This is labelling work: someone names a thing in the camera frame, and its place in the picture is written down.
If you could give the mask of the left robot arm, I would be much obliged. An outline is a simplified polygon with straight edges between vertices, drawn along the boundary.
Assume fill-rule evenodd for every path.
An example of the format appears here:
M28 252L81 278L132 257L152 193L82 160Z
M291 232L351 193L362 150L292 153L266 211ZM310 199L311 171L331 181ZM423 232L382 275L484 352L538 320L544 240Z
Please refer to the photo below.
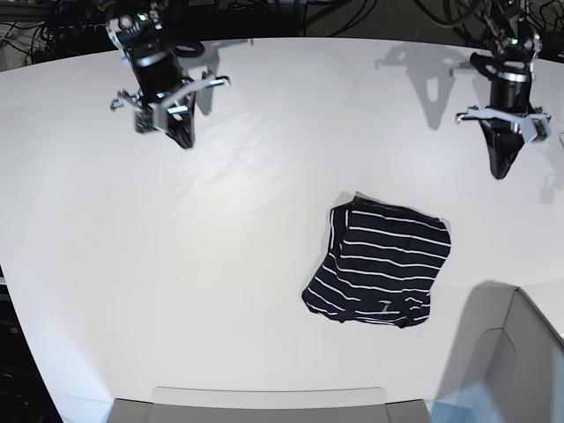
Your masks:
M471 66L490 82L488 108L516 117L535 112L530 102L533 61L540 52L538 31L526 16L524 1L487 1L480 13L490 56L471 54ZM500 117L478 119L486 140L490 171L503 179L524 146L519 125Z

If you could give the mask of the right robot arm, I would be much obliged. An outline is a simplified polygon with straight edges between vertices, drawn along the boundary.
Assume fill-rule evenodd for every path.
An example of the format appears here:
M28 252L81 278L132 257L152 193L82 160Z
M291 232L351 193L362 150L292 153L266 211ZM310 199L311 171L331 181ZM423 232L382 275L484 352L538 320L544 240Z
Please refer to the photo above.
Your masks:
M160 104L192 81L183 75L174 46L166 41L162 10L162 5L152 3L147 11L120 12L106 24L109 39L131 67L138 83L136 93L118 92L110 109L131 107L135 130L141 134L157 130L153 126L151 105Z

